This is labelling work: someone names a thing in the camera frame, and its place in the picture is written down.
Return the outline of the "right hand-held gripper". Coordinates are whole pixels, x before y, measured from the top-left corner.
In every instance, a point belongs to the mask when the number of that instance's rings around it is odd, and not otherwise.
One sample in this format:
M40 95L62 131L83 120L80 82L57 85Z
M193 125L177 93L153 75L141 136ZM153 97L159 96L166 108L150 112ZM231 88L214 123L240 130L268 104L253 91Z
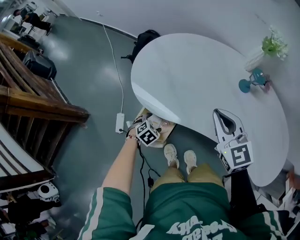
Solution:
M219 142L215 149L227 173L247 169L253 163L253 150L240 118L227 110L214 109L213 120Z

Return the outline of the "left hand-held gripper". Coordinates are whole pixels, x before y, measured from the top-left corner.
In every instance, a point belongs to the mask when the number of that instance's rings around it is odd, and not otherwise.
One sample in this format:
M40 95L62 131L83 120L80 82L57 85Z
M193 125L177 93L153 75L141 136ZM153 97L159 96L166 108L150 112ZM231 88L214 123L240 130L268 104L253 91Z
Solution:
M150 124L148 120L135 127L136 136L146 147L152 145L160 138L160 133Z

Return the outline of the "person's left hand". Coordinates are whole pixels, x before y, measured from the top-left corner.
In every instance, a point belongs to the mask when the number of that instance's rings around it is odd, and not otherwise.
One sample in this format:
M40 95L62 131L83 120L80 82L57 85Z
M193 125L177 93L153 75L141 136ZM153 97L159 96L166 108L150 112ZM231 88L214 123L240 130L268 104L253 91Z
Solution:
M133 121L132 125L129 127L126 137L129 137L130 135L136 136L136 127L142 124L143 120L142 118L136 119Z

